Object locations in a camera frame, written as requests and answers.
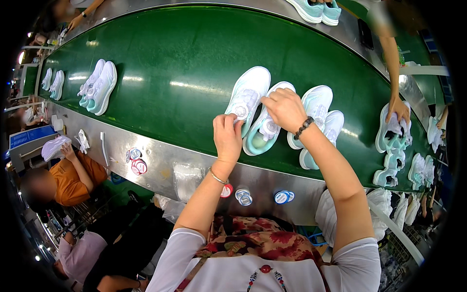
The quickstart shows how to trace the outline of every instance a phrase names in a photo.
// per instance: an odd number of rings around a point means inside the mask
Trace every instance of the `necklace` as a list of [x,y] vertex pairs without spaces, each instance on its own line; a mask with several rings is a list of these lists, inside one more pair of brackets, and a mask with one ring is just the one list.
[[285,288],[285,285],[284,285],[284,280],[282,280],[282,274],[279,273],[278,271],[274,270],[273,268],[271,268],[268,264],[265,264],[261,268],[256,269],[255,272],[250,276],[250,283],[248,283],[247,292],[250,292],[251,286],[253,286],[253,283],[255,282],[256,278],[258,277],[258,271],[261,271],[264,274],[267,274],[267,273],[273,271],[274,272],[274,277],[276,277],[276,280],[279,282],[279,284],[281,285],[284,292],[287,292],[287,289]]

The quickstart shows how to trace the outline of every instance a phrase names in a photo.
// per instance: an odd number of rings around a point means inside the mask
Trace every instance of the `beaded bracelet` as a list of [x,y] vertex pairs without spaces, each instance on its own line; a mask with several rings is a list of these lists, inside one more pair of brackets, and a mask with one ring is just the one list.
[[300,136],[303,132],[303,130],[305,130],[306,128],[308,128],[311,123],[313,123],[314,119],[310,116],[308,116],[308,119],[306,119],[304,122],[303,122],[303,126],[300,127],[300,129],[298,129],[298,131],[295,133],[295,136],[293,136],[293,139],[294,140],[298,140],[298,136]]

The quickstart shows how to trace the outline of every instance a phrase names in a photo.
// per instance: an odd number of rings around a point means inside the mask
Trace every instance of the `green conveyor belt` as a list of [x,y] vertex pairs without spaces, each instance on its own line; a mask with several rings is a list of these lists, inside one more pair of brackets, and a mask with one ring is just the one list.
[[[95,116],[78,105],[79,86],[100,58],[115,63],[118,82],[107,111]],[[65,72],[57,104],[91,118],[163,142],[215,155],[212,120],[227,107],[232,88],[247,69],[261,65],[271,72],[271,85],[286,80],[299,95],[328,85],[334,99],[329,110],[344,113],[337,148],[362,184],[373,187],[373,174],[383,169],[384,154],[375,148],[381,108],[390,88],[371,66],[336,42],[300,24],[233,7],[185,6],[143,11],[99,25],[71,40],[45,61]],[[40,90],[43,97],[49,93]],[[431,153],[426,133],[411,116],[413,145],[397,190],[411,190],[407,179],[416,152]],[[299,176],[322,179],[298,162],[300,151],[281,131],[268,152],[242,153],[240,162]]]

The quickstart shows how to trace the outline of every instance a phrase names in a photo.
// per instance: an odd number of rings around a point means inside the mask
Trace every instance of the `stainless steel edge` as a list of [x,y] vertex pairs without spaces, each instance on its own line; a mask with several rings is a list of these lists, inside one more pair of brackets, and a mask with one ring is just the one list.
[[[83,129],[90,145],[89,157],[101,165],[106,165],[100,139],[100,133],[104,132],[107,157],[109,160],[112,157],[118,161],[117,163],[110,162],[108,168],[129,181],[168,198],[177,199],[173,178],[174,163],[187,164],[206,171],[216,159],[207,154],[108,125],[47,99],[43,100],[46,102],[49,122],[53,114],[63,119],[66,135],[73,141],[73,145],[79,148],[79,143],[74,136],[77,136],[80,129]],[[125,159],[126,151],[132,147],[137,147],[142,151],[142,160],[148,166],[148,172],[139,176],[132,172],[131,163],[127,163]],[[241,206],[232,194],[229,198],[220,199],[218,212],[251,217],[272,215],[296,225],[316,225],[314,217],[319,198],[326,188],[324,181],[240,163],[237,163],[229,179],[234,191],[247,188],[251,193],[253,203],[247,207]],[[273,194],[280,190],[293,191],[294,200],[283,205],[276,204]]]
[[[89,15],[86,20],[82,21],[80,26],[68,33],[64,38],[63,44],[105,21],[125,14],[156,7],[195,3],[216,3],[254,8],[297,21],[349,48],[355,54],[367,60],[389,82],[389,74],[382,61],[381,45],[378,41],[375,41],[375,50],[369,50],[360,44],[357,18],[343,9],[339,18],[339,25],[337,26],[328,26],[324,23],[311,24],[304,21],[295,8],[285,0],[107,0],[93,14]],[[413,113],[421,121],[425,130],[428,130],[430,110],[415,79],[410,75],[401,75],[399,78],[399,92],[410,103]]]

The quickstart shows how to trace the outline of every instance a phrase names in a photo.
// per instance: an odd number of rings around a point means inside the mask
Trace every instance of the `silver bangle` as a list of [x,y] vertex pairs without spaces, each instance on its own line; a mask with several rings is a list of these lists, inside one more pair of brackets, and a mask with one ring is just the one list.
[[225,184],[225,185],[229,183],[229,179],[227,179],[227,182],[223,182],[222,180],[220,180],[220,179],[214,174],[214,172],[212,171],[211,168],[208,168],[207,170],[212,174],[212,177],[215,178],[218,182],[223,183],[223,184]]

